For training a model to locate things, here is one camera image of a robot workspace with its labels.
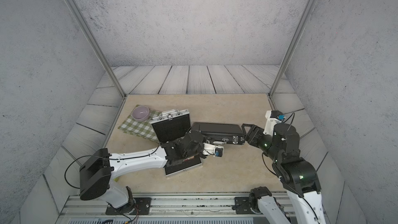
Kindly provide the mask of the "black poker case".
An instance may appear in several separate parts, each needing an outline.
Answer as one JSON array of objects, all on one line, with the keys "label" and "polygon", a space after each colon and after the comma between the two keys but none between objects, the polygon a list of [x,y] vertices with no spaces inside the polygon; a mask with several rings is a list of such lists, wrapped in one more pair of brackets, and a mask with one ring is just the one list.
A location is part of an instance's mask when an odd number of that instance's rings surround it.
[{"label": "black poker case", "polygon": [[209,144],[243,145],[245,143],[243,132],[238,124],[195,122],[191,131],[200,132]]}]

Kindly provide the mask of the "silver aluminium poker case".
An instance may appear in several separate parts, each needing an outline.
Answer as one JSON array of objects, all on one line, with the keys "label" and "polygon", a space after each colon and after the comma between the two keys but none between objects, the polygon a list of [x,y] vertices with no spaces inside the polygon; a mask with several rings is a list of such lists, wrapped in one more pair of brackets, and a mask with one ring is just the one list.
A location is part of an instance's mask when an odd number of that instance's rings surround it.
[{"label": "silver aluminium poker case", "polygon": [[202,165],[199,155],[183,157],[183,139],[191,128],[188,110],[170,110],[151,118],[150,124],[166,152],[165,175],[172,176]]}]

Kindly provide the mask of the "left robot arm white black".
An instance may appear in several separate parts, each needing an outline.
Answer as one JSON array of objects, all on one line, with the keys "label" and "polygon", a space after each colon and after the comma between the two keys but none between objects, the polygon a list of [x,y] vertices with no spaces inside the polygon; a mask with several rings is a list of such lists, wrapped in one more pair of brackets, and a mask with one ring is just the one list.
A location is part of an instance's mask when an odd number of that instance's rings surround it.
[{"label": "left robot arm white black", "polygon": [[115,178],[132,172],[179,166],[194,158],[223,155],[223,147],[206,143],[200,132],[188,132],[183,138],[159,144],[156,149],[132,153],[109,153],[102,148],[93,155],[86,155],[86,162],[79,169],[80,199],[101,199],[115,209],[133,205],[128,187],[121,187]]}]

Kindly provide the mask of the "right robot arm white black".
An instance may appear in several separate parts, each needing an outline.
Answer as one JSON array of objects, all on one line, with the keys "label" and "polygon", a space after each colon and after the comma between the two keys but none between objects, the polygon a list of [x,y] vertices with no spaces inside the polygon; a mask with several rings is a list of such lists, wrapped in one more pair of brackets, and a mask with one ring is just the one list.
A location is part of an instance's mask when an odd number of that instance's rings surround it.
[{"label": "right robot arm white black", "polygon": [[254,124],[242,124],[245,141],[272,160],[272,168],[295,208],[298,223],[324,224],[321,185],[317,171],[300,156],[300,136],[286,123],[274,125],[270,134]]}]

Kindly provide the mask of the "green white checkered cloth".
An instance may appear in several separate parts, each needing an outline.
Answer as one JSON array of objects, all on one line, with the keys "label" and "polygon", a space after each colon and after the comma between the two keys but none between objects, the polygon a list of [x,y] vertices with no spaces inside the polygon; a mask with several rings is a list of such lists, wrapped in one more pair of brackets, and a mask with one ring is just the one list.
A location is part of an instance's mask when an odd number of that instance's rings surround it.
[{"label": "green white checkered cloth", "polygon": [[154,117],[158,117],[160,114],[160,111],[149,108],[149,118],[145,121],[136,121],[132,117],[132,113],[130,113],[128,118],[118,127],[118,129],[126,134],[138,136],[159,143],[157,135],[150,124],[150,121]]}]

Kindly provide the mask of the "lilac ceramic bowl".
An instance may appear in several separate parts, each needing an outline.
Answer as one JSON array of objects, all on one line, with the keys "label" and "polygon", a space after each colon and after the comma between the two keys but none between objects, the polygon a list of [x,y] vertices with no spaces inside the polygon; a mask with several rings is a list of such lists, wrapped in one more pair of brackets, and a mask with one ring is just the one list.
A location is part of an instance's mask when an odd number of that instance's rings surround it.
[{"label": "lilac ceramic bowl", "polygon": [[137,121],[146,121],[150,117],[150,109],[147,106],[139,105],[131,112],[131,117]]}]

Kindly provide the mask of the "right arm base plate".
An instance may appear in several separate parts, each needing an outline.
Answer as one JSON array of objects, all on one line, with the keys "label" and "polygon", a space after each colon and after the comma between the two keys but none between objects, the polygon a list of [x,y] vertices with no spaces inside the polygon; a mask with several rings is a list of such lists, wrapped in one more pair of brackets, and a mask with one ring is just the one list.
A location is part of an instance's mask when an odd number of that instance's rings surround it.
[{"label": "right arm base plate", "polygon": [[232,210],[238,215],[260,214],[257,209],[257,199],[254,197],[235,197]]}]

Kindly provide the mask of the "aluminium front rail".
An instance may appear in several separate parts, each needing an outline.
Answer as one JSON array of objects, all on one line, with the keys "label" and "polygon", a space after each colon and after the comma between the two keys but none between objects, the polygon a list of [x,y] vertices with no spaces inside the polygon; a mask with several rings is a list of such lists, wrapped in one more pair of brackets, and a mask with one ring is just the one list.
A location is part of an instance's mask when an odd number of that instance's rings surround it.
[{"label": "aluminium front rail", "polygon": [[160,193],[136,194],[151,198],[149,215],[106,215],[107,203],[101,200],[82,201],[69,197],[56,221],[58,224],[266,224],[263,215],[238,215],[232,210],[235,197],[248,193]]}]

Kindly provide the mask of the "right aluminium frame post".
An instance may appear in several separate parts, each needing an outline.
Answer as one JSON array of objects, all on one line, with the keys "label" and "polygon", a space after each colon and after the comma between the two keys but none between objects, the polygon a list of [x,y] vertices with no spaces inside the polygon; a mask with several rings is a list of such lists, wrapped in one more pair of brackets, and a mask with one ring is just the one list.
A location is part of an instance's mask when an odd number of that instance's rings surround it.
[{"label": "right aluminium frame post", "polygon": [[274,82],[272,84],[270,93],[268,94],[268,98],[269,99],[272,99],[272,97],[274,96],[274,94],[277,91],[277,88],[278,88],[278,86],[280,84],[280,81],[282,80],[283,74],[285,73],[285,71],[286,71],[286,69],[287,69],[287,67],[288,67],[288,65],[290,63],[290,61],[292,59],[292,56],[293,56],[293,53],[294,53],[294,51],[295,51],[295,49],[296,49],[296,47],[297,47],[297,45],[299,43],[299,40],[300,40],[300,38],[301,38],[301,36],[302,36],[302,34],[304,32],[306,23],[309,20],[311,14],[312,14],[312,12],[313,12],[313,10],[315,8],[316,2],[317,2],[317,0],[308,0],[306,5],[305,5],[305,7],[304,7],[304,10],[303,10],[302,15],[300,17],[300,20],[299,20],[299,22],[297,24],[297,27],[296,27],[296,29],[294,31],[294,34],[292,36],[291,42],[290,42],[290,44],[288,46],[288,49],[287,49],[287,51],[285,53],[285,56],[284,56],[282,62],[280,64],[280,67],[279,67],[278,73],[276,75],[276,78],[275,78],[275,80],[274,80]]}]

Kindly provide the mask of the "aluminium frame post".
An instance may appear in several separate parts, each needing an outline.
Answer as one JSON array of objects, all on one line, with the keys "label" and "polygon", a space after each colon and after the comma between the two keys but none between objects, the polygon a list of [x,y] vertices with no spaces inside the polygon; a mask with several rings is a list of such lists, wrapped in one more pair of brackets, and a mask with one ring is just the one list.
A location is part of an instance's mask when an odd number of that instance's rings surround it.
[{"label": "aluminium frame post", "polygon": [[110,67],[104,53],[102,52],[97,40],[95,39],[92,31],[90,30],[89,25],[87,24],[83,14],[81,13],[81,10],[79,9],[77,3],[75,0],[64,0],[66,3],[67,7],[71,11],[72,15],[78,22],[78,25],[80,26],[80,29],[82,30],[85,38],[87,39],[88,43],[90,44],[91,48],[93,49],[96,57],[100,61],[101,65],[103,66],[105,72],[109,76],[111,82],[114,84],[116,87],[117,91],[121,95],[123,99],[126,98],[126,93],[122,89],[119,80],[117,79],[116,75],[114,74],[112,68]]},{"label": "aluminium frame post", "polygon": [[305,5],[305,7],[304,7],[304,10],[303,10],[302,15],[300,17],[300,20],[299,20],[299,22],[297,24],[297,27],[296,27],[296,29],[294,31],[294,34],[292,36],[291,42],[290,42],[290,44],[288,46],[288,49],[287,49],[287,51],[285,53],[285,56],[284,56],[282,62],[280,64],[280,67],[279,67],[278,73],[276,75],[276,78],[275,78],[275,80],[274,80],[274,82],[272,84],[270,93],[268,94],[268,98],[269,99],[272,99],[272,97],[274,96],[274,94],[277,91],[277,88],[278,88],[278,86],[280,84],[280,81],[282,80],[283,74],[285,73],[285,71],[286,71],[286,69],[287,69],[287,67],[288,67],[288,65],[290,63],[290,61],[292,59],[292,56],[293,56],[293,53],[294,53],[294,51],[295,51],[295,49],[296,49],[296,47],[297,47],[297,45],[299,43],[299,40],[300,40],[300,38],[301,38],[301,36],[302,36],[302,34],[304,32],[306,23],[309,20],[311,14],[312,14],[312,12],[313,12],[313,10],[315,8],[316,2],[317,2],[317,0],[308,0],[306,5]]}]

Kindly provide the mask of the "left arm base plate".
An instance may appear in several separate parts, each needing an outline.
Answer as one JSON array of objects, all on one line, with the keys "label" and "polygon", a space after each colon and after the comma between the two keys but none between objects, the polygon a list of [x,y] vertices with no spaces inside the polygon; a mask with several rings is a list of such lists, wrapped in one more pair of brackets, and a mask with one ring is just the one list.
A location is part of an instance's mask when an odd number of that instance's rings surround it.
[{"label": "left arm base plate", "polygon": [[133,198],[126,205],[120,208],[114,208],[110,204],[108,205],[105,214],[106,215],[149,215],[151,207],[151,198]]}]

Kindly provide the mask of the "left aluminium frame post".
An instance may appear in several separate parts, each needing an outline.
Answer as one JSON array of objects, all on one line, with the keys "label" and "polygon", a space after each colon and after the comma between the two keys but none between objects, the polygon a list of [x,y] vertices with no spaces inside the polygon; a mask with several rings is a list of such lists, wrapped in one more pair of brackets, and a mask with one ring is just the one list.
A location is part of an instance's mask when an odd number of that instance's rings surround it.
[{"label": "left aluminium frame post", "polygon": [[83,14],[81,13],[81,10],[79,9],[77,3],[75,0],[64,0],[66,3],[67,7],[71,11],[72,15],[78,22],[78,25],[80,26],[80,29],[82,30],[85,38],[87,39],[88,43],[90,44],[91,48],[93,49],[96,57],[100,61],[101,65],[103,66],[105,72],[109,76],[111,82],[114,84],[116,87],[117,91],[121,95],[123,99],[126,98],[126,93],[122,89],[119,80],[117,79],[116,75],[114,74],[112,68],[110,67],[104,53],[102,52],[97,40],[95,39],[92,31],[90,30],[89,25],[87,24]]}]

